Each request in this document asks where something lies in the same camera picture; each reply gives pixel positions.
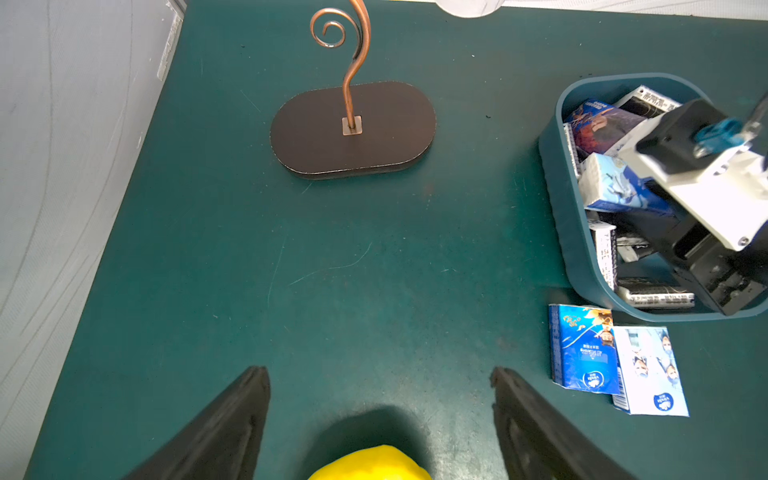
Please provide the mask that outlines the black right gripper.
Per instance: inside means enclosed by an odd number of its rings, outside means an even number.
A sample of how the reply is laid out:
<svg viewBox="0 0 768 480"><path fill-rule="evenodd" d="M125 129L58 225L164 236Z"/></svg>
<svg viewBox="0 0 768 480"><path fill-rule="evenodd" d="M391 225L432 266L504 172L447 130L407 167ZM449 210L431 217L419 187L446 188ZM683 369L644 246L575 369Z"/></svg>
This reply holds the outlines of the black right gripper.
<svg viewBox="0 0 768 480"><path fill-rule="evenodd" d="M670 266L682 286L707 308L735 316L767 310L767 227L741 251L726 248L655 181L650 191L672 208L666 217L641 220L642 236Z"/></svg>

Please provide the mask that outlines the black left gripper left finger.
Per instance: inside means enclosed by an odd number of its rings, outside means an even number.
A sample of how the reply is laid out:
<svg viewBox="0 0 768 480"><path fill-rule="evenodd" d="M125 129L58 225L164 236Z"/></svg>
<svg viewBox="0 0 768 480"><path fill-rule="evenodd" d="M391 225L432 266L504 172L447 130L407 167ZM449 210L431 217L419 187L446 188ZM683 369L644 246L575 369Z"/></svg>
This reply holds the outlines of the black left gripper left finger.
<svg viewBox="0 0 768 480"><path fill-rule="evenodd" d="M251 479L266 424L268 370L251 366L128 479Z"/></svg>

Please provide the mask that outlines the white blue tissue pack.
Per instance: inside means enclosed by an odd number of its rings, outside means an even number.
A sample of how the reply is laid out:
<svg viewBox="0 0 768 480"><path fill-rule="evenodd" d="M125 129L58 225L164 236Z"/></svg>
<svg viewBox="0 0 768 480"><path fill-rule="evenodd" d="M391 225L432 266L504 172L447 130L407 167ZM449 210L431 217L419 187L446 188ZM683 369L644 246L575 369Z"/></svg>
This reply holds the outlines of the white blue tissue pack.
<svg viewBox="0 0 768 480"><path fill-rule="evenodd" d="M688 417L668 329L616 326L614 337L619 366L614 407L630 415Z"/></svg>

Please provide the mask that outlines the light blue tissue pack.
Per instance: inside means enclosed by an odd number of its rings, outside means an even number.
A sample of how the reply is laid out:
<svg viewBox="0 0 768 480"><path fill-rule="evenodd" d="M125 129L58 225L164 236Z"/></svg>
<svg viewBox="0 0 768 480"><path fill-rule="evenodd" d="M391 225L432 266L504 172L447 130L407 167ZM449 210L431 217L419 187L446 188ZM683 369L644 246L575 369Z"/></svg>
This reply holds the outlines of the light blue tissue pack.
<svg viewBox="0 0 768 480"><path fill-rule="evenodd" d="M581 164L578 188L586 210L673 215L670 205L618 158L590 154Z"/></svg>

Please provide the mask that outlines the red blue tissue pack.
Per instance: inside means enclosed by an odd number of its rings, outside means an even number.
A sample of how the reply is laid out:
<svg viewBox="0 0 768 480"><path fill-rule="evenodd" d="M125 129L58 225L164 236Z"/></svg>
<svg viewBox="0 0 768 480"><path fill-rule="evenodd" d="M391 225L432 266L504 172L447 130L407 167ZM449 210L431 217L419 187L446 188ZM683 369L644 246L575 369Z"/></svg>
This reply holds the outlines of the red blue tissue pack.
<svg viewBox="0 0 768 480"><path fill-rule="evenodd" d="M581 159L593 153L614 156L644 121L640 115L595 99L583 102L565 118Z"/></svg>

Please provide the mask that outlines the dark blue tissue pack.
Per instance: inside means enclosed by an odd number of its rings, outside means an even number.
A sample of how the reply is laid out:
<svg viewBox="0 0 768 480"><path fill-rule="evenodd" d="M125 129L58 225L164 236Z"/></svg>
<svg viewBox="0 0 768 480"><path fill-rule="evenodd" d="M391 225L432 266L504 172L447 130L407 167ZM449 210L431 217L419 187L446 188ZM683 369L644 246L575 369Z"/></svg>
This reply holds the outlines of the dark blue tissue pack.
<svg viewBox="0 0 768 480"><path fill-rule="evenodd" d="M551 369L555 384L595 394L619 393L619 364L609 309L548 306Z"/></svg>

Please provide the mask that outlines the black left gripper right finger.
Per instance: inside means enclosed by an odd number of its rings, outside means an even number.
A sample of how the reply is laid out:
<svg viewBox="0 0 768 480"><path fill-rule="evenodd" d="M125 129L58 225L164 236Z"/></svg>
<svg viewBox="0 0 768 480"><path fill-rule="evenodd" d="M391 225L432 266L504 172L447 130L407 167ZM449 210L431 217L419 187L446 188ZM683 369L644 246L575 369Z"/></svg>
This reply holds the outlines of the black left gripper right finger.
<svg viewBox="0 0 768 480"><path fill-rule="evenodd" d="M632 479L517 371L496 367L494 424L511 479Z"/></svg>

